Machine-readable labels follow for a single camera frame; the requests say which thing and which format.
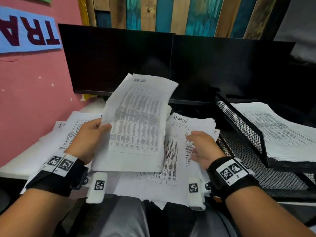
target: blue sign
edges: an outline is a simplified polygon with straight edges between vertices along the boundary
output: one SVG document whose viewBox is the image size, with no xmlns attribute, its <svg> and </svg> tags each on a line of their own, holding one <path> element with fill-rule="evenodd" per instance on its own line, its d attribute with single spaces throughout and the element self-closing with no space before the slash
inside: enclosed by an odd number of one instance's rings
<svg viewBox="0 0 316 237">
<path fill-rule="evenodd" d="M 0 53 L 61 47 L 54 18 L 0 7 Z"/>
</svg>

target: person's leg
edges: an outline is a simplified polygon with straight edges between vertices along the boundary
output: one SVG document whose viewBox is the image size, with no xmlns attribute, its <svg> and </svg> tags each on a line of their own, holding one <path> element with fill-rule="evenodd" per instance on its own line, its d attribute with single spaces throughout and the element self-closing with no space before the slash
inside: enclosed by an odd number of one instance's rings
<svg viewBox="0 0 316 237">
<path fill-rule="evenodd" d="M 229 220 L 216 210 L 207 206 L 197 218 L 190 237 L 237 237 Z"/>
<path fill-rule="evenodd" d="M 102 215 L 90 237 L 149 237 L 145 206 L 138 198 L 121 196 L 109 217 Z"/>
</svg>

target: monitor screen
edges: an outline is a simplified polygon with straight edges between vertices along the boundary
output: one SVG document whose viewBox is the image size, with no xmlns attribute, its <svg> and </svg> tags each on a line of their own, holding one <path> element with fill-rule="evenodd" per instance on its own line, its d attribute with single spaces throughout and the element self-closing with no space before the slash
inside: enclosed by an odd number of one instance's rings
<svg viewBox="0 0 316 237">
<path fill-rule="evenodd" d="M 75 93 L 110 95 L 128 73 L 168 78 L 172 33 L 58 27 Z"/>
<path fill-rule="evenodd" d="M 169 78 L 179 83 L 173 99 L 208 102 L 223 97 L 262 99 L 275 85 L 294 43 L 174 35 Z"/>
</svg>

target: screw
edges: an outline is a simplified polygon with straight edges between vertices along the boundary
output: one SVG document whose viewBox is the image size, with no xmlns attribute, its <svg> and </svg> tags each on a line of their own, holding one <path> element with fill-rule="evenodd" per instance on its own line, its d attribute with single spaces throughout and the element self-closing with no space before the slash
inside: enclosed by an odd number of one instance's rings
<svg viewBox="0 0 316 237">
<path fill-rule="evenodd" d="M 209 183 L 206 183 L 206 184 L 205 184 L 205 189 L 207 189 L 208 191 L 211 189 L 211 186 L 210 186 Z"/>
</svg>

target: black mesh tray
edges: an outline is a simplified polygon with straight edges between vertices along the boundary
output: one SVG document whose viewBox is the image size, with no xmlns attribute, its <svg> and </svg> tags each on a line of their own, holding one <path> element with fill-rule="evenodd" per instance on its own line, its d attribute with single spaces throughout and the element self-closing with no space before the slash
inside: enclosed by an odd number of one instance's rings
<svg viewBox="0 0 316 237">
<path fill-rule="evenodd" d="M 225 119 L 231 124 L 243 141 L 255 151 L 267 168 L 295 173 L 316 173 L 315 162 L 277 161 L 273 158 L 268 158 L 262 132 L 218 93 L 216 94 L 215 102 L 222 111 Z"/>
<path fill-rule="evenodd" d="M 239 135 L 231 131 L 221 131 L 217 144 L 224 153 L 240 158 L 255 172 L 261 187 L 272 198 L 279 202 L 311 202 L 316 201 L 316 184 L 314 174 L 276 171 L 267 168 L 258 155 Z"/>
</svg>

